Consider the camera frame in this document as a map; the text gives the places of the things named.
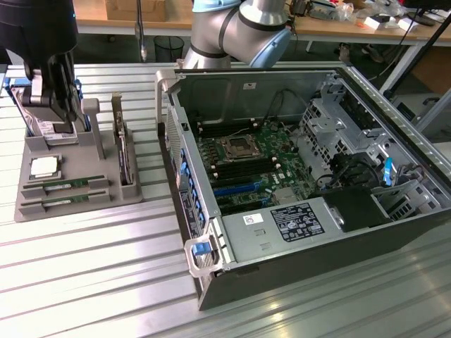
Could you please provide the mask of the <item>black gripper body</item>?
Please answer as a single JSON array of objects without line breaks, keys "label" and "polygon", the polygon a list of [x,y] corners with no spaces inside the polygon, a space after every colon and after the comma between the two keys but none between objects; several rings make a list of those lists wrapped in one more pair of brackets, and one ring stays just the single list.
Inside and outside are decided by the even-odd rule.
[{"label": "black gripper body", "polygon": [[72,1],[2,1],[1,47],[19,55],[32,68],[77,45]]}]

